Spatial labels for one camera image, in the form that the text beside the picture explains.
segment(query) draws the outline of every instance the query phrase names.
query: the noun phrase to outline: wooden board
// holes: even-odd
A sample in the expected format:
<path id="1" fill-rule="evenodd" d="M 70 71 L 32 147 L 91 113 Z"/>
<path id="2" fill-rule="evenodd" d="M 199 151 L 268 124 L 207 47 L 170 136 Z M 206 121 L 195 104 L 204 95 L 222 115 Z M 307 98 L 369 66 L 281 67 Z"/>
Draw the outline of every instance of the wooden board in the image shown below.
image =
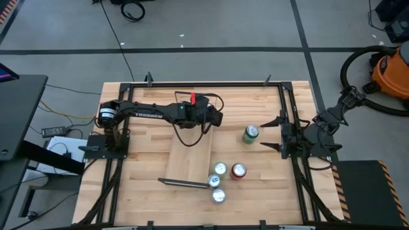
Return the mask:
<path id="1" fill-rule="evenodd" d="M 186 144 L 192 144 L 199 139 L 201 127 L 192 129 L 177 128 L 179 136 Z M 172 146 L 167 161 L 167 179 L 207 183 L 212 150 L 213 127 L 203 135 L 201 140 L 192 147 L 184 146 L 177 135 L 173 135 Z"/>
<path id="2" fill-rule="evenodd" d="M 100 102 L 118 97 L 119 83 L 105 83 Z M 302 119 L 316 114 L 307 81 L 293 82 L 298 113 Z M 157 181 L 165 177 L 174 130 L 165 121 L 131 118 L 129 155 L 123 164 L 116 210 L 116 226 L 145 226 L 153 220 L 156 226 L 173 225 L 258 225 L 301 224 L 297 190 L 291 162 L 282 160 L 278 152 L 258 143 L 246 145 L 241 136 L 247 125 L 261 125 L 279 115 L 278 90 L 265 88 L 140 88 L 134 100 L 142 103 L 169 104 L 173 92 L 195 91 L 216 93 L 225 101 L 224 118 L 213 129 L 210 165 L 218 161 L 231 167 L 244 163 L 247 175 L 242 181 L 222 181 L 227 201 L 213 204 L 211 190 L 176 187 Z M 280 142 L 280 128 L 261 128 L 258 142 Z M 311 167 L 324 167 L 326 162 L 310 158 Z M 105 160 L 98 160 L 82 178 L 73 222 L 79 221 L 92 207 L 100 193 Z M 332 171 L 313 171 L 317 194 L 334 215 L 343 217 Z M 311 213 L 309 197 L 307 207 Z"/>

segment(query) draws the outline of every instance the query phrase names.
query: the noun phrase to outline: black metal frame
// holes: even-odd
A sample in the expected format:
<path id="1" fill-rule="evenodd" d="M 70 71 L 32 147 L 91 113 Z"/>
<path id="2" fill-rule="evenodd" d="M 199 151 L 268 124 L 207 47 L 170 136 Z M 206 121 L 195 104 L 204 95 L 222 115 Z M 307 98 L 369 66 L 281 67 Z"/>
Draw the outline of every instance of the black metal frame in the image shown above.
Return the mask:
<path id="1" fill-rule="evenodd" d="M 266 82 L 169 82 L 169 83 L 165 83 L 165 82 L 148 81 L 147 83 L 121 83 L 118 100 L 123 100 L 123 96 L 125 92 L 128 91 L 127 100 L 132 101 L 134 90 L 136 88 L 171 88 L 171 87 L 176 87 L 176 88 L 184 88 L 184 87 L 186 88 L 188 87 L 277 87 L 277 89 L 279 90 L 281 107 L 282 107 L 282 110 L 285 111 L 286 122 L 289 123 L 286 99 L 284 96 L 284 90 L 287 90 L 289 94 L 289 100 L 291 103 L 291 110 L 294 115 L 295 126 L 297 130 L 301 133 L 301 125 L 300 125 L 300 121 L 298 118 L 298 110 L 297 110 L 297 105 L 295 104 L 295 96 L 294 96 L 293 87 L 292 87 L 291 82 L 268 82 L 266 81 Z M 123 129 L 126 130 L 128 128 L 128 125 L 129 125 L 129 119 L 127 118 L 124 121 Z M 119 167 L 120 172 L 122 170 L 122 165 L 123 165 L 123 159 L 118 159 L 117 168 Z M 310 172 L 310 169 L 307 167 L 308 164 L 303 164 L 303 165 L 304 165 L 305 177 L 307 178 L 309 184 L 313 186 L 313 179 L 311 177 L 311 172 Z M 111 167 L 112 167 L 112 159 L 107 159 L 107 163 L 105 166 L 105 172 L 104 172 L 104 180 L 102 182 L 101 193 L 107 187 L 107 184 L 109 181 L 109 175 L 111 173 Z M 298 202 L 300 204 L 302 220 L 303 222 L 307 222 L 309 221 L 309 219 L 308 219 L 307 208 L 306 208 L 305 197 L 304 197 L 302 185 L 296 178 L 295 178 L 295 183 L 297 185 Z M 112 201 L 111 201 L 111 207 L 109 211 L 109 221 L 108 221 L 108 223 L 112 225 L 114 224 L 114 219 L 115 219 L 119 187 L 120 187 L 120 180 L 118 180 L 118 182 L 115 184 L 113 188 L 113 193 L 112 193 Z M 316 221 L 320 221 L 320 213 L 313 200 L 311 200 L 311 204 L 313 205 L 314 219 Z M 97 224 L 102 223 L 103 215 L 104 215 L 104 205 L 102 205 L 101 209 L 98 211 L 98 214 L 96 217 Z M 263 222 L 263 220 L 261 220 L 261 223 L 264 223 L 262 229 L 267 229 L 267 228 L 276 229 L 277 228 L 277 226 L 266 226 L 265 221 Z M 193 227 L 193 226 L 176 226 L 175 228 L 181 229 L 181 228 L 186 228 L 186 227 Z M 260 229 L 260 227 L 261 225 L 260 226 L 234 226 L 234 229 Z"/>

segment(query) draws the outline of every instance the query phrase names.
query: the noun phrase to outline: wooden tabletop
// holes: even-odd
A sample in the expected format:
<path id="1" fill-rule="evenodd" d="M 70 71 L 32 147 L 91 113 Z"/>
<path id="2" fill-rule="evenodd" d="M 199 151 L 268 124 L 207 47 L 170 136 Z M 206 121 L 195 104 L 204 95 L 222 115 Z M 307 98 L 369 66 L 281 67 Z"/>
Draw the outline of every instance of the wooden tabletop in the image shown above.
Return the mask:
<path id="1" fill-rule="evenodd" d="M 116 100 L 119 86 L 119 82 L 105 83 L 100 103 Z M 309 83 L 295 81 L 293 88 L 300 118 L 310 120 L 316 108 Z M 280 142 L 280 128 L 260 128 L 254 144 L 241 141 L 247 125 L 260 126 L 279 115 L 278 90 L 273 87 L 139 88 L 135 89 L 133 100 L 167 105 L 175 102 L 175 91 L 216 93 L 223 98 L 224 117 L 222 125 L 213 128 L 210 166 L 219 161 L 228 167 L 242 162 L 247 166 L 247 175 L 241 181 L 231 180 L 229 176 L 222 180 L 227 195 L 223 204 L 211 202 L 210 189 L 165 185 L 157 178 L 166 175 L 174 135 L 172 126 L 157 119 L 130 118 L 129 154 L 122 169 L 115 226 L 146 226 L 149 220 L 156 226 L 258 225 L 260 220 L 266 220 L 267 224 L 301 224 L 291 160 L 282 160 L 276 150 L 259 144 Z M 318 158 L 310 158 L 309 162 L 311 167 L 328 164 Z M 82 219 L 100 195 L 105 163 L 106 160 L 97 160 L 84 174 L 73 222 Z M 335 216 L 343 219 L 332 171 L 311 174 L 317 194 Z M 309 196 L 305 198 L 312 220 Z M 109 213 L 110 197 L 107 200 L 104 220 Z"/>

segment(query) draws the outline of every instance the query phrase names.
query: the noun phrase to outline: floor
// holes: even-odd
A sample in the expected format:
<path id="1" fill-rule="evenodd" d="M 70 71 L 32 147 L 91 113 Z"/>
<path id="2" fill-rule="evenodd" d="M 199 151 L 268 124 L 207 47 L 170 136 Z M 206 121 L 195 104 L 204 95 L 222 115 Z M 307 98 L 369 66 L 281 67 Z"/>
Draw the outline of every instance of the floor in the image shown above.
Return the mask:
<path id="1" fill-rule="evenodd" d="M 380 0 L 372 0 L 376 6 Z M 367 0 L 155 0 L 144 2 L 146 17 L 126 21 L 119 6 L 104 1 L 136 81 L 148 71 L 155 81 L 307 80 L 319 109 L 337 102 L 344 60 L 359 47 L 393 46 L 387 35 L 368 26 Z M 131 81 L 100 4 L 91 0 L 20 0 L 0 29 L 0 60 L 19 74 L 44 74 L 49 84 L 100 92 L 104 82 Z M 381 25 L 376 15 L 374 24 Z M 368 78 L 367 57 L 352 64 L 350 81 Z M 377 96 L 382 103 L 400 106 Z M 57 111 L 91 116 L 96 95 L 46 88 L 42 100 Z M 389 167 L 406 213 L 409 210 L 408 118 L 361 107 L 346 115 L 335 141 L 344 146 L 341 160 L 383 160 Z M 86 123 L 74 120 L 74 123 Z M 68 126 L 62 117 L 37 110 L 31 126 Z M 86 136 L 90 126 L 82 126 Z M 26 140 L 44 140 L 29 130 Z M 23 196 L 24 187 L 19 197 Z M 31 209 L 41 213 L 75 191 L 39 192 Z M 76 197 L 23 229 L 45 229 L 71 223 Z M 24 219 L 13 207 L 6 229 Z"/>

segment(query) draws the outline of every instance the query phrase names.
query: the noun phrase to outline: shop vacuum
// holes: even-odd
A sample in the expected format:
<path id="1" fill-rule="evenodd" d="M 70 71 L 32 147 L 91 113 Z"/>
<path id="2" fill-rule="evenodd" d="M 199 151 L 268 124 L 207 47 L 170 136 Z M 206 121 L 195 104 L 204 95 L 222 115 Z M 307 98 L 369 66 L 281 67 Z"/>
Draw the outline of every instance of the shop vacuum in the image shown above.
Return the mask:
<path id="1" fill-rule="evenodd" d="M 368 52 L 375 53 L 371 55 L 369 60 L 371 67 L 373 67 L 371 72 L 372 81 L 362 88 L 364 92 L 371 94 L 380 91 L 399 98 L 407 110 L 389 108 L 368 98 L 364 99 L 363 104 L 376 111 L 393 116 L 409 117 L 409 41 L 403 43 L 397 49 L 373 45 L 353 53 L 341 68 L 341 83 L 344 88 L 350 87 L 350 83 L 346 78 L 348 67 L 357 57 Z"/>

